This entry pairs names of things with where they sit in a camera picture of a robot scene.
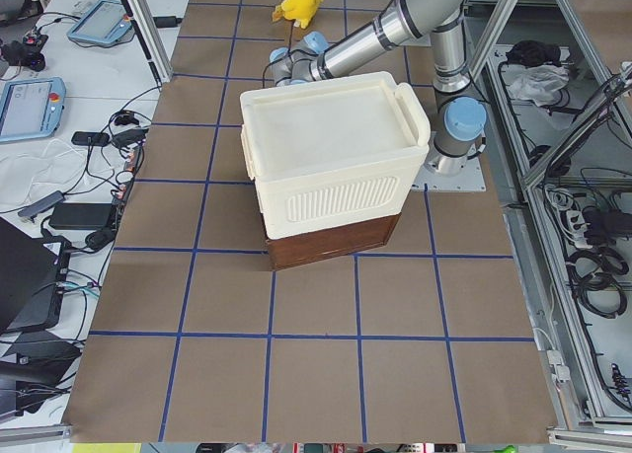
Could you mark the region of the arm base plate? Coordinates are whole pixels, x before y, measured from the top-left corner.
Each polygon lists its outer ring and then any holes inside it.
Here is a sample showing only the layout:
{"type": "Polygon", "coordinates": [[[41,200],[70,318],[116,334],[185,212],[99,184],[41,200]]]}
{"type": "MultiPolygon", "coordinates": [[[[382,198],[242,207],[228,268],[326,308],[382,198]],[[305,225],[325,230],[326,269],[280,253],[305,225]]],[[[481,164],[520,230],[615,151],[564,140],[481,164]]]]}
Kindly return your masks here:
{"type": "Polygon", "coordinates": [[[436,131],[431,132],[430,151],[426,162],[415,176],[412,191],[484,192],[487,190],[476,141],[468,152],[457,158],[447,157],[435,148],[436,131]]]}

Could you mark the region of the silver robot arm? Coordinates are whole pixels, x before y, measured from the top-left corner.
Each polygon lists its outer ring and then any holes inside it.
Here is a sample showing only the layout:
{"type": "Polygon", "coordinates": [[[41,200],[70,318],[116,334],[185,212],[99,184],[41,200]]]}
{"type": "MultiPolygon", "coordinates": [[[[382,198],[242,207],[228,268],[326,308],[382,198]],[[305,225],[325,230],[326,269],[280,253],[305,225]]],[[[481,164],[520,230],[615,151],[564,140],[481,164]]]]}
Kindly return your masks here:
{"type": "Polygon", "coordinates": [[[434,91],[444,99],[464,96],[473,84],[465,57],[463,0],[392,0],[371,22],[334,44],[320,34],[271,53],[278,86],[350,75],[384,53],[424,36],[434,54],[434,91]]]}

